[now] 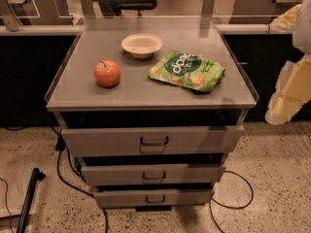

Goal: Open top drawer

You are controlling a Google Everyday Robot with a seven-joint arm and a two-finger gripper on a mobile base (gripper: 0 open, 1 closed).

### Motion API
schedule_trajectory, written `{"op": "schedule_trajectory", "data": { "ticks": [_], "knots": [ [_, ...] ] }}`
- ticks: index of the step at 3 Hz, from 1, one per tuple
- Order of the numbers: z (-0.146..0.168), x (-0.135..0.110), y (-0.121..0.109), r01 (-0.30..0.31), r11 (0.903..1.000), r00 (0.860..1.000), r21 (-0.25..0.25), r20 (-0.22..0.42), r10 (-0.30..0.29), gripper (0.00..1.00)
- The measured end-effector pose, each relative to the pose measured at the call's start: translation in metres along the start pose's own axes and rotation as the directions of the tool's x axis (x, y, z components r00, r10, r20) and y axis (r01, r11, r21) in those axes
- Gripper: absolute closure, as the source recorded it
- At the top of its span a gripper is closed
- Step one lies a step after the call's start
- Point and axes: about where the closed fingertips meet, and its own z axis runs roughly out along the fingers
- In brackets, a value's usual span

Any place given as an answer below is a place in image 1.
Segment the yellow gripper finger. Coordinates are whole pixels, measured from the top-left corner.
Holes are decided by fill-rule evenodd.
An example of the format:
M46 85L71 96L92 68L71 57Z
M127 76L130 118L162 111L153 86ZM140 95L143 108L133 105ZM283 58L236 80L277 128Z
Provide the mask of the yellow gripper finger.
M304 55L296 63L287 61L281 69L265 120L272 125L289 122L310 100L311 56Z

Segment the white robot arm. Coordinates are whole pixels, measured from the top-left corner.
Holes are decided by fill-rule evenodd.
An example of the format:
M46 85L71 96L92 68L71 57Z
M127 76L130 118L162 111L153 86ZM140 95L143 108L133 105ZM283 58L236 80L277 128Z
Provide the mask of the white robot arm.
M269 27L272 31L289 32L293 46L304 53L296 63L287 61L281 69L265 120L272 125L290 121L311 100L311 0L303 0Z

